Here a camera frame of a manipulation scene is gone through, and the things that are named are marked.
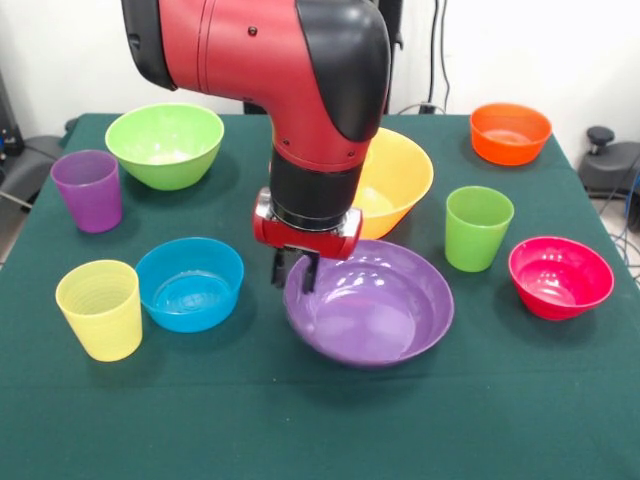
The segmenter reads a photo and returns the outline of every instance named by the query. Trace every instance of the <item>purple bowl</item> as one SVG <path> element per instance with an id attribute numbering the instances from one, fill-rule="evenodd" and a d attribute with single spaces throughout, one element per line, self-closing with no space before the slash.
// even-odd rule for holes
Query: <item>purple bowl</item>
<path id="1" fill-rule="evenodd" d="M 289 322 L 307 344 L 338 362 L 395 365 L 433 347 L 451 326 L 447 282 L 406 248 L 361 240 L 348 260 L 321 259 L 315 291 L 305 295 L 308 262 L 301 258 L 289 273 Z"/>

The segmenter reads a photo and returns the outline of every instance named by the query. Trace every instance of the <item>red bowl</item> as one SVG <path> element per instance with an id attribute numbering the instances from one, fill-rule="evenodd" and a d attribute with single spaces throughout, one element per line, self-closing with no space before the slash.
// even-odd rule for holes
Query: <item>red bowl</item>
<path id="1" fill-rule="evenodd" d="M 561 237 L 529 238 L 511 251 L 509 273 L 527 308 L 545 320 L 576 317 L 604 302 L 615 284 L 607 262 Z"/>

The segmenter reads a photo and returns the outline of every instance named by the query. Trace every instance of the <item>bowl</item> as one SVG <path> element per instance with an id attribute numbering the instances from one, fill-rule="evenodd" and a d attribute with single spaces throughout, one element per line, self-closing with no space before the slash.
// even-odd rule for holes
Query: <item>bowl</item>
<path id="1" fill-rule="evenodd" d="M 380 368 L 433 347 L 453 321 L 451 290 L 436 268 L 404 247 L 361 240 L 345 261 L 321 259 L 314 292 L 302 293 L 309 263 L 291 269 L 289 322 L 316 351 L 340 363 Z"/>
<path id="2" fill-rule="evenodd" d="M 536 159 L 551 136 L 551 123 L 522 105 L 493 103 L 471 115 L 471 144 L 480 157 L 513 167 Z"/>
<path id="3" fill-rule="evenodd" d="M 521 242 L 509 255 L 509 272 L 526 307 L 554 321 L 596 308 L 611 295 L 615 283 L 600 255 L 562 237 Z"/>
<path id="4" fill-rule="evenodd" d="M 385 128 L 371 141 L 353 206 L 363 213 L 361 238 L 389 233 L 433 183 L 425 151 L 404 135 Z"/>
<path id="5" fill-rule="evenodd" d="M 157 190 L 180 190 L 209 170 L 224 136 L 224 124 L 206 108 L 151 105 L 114 121 L 105 136 L 122 168 Z"/>
<path id="6" fill-rule="evenodd" d="M 240 255 L 212 238 L 160 245 L 136 265 L 140 300 L 151 318 L 173 332 L 212 328 L 233 312 L 244 278 Z"/>

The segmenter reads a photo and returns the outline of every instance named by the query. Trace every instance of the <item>purple cup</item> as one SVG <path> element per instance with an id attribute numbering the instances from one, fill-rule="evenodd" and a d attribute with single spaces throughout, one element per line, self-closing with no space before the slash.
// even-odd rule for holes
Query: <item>purple cup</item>
<path id="1" fill-rule="evenodd" d="M 316 351 L 340 363 L 379 368 L 436 345 L 453 321 L 454 301 L 438 270 L 418 254 L 360 240 L 348 260 L 321 259 L 313 293 L 302 293 L 309 259 L 289 273 L 288 319 Z"/>
<path id="2" fill-rule="evenodd" d="M 122 220 L 118 161 L 113 155 L 101 150 L 65 155 L 53 164 L 51 178 L 83 232 L 106 232 Z"/>

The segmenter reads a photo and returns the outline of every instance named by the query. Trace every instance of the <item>cup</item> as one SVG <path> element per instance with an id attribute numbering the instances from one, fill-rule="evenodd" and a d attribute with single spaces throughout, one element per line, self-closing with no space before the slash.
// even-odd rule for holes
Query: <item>cup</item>
<path id="1" fill-rule="evenodd" d="M 74 222 L 87 233 L 101 233 L 122 220 L 118 161 L 101 150 L 83 150 L 60 158 L 51 168 Z"/>
<path id="2" fill-rule="evenodd" d="M 447 198 L 445 256 L 464 272 L 491 266 L 513 219 L 513 203 L 487 187 L 467 186 Z"/>
<path id="3" fill-rule="evenodd" d="M 138 275 L 126 263 L 97 260 L 71 270 L 58 283 L 56 302 L 95 360 L 121 360 L 142 341 Z"/>

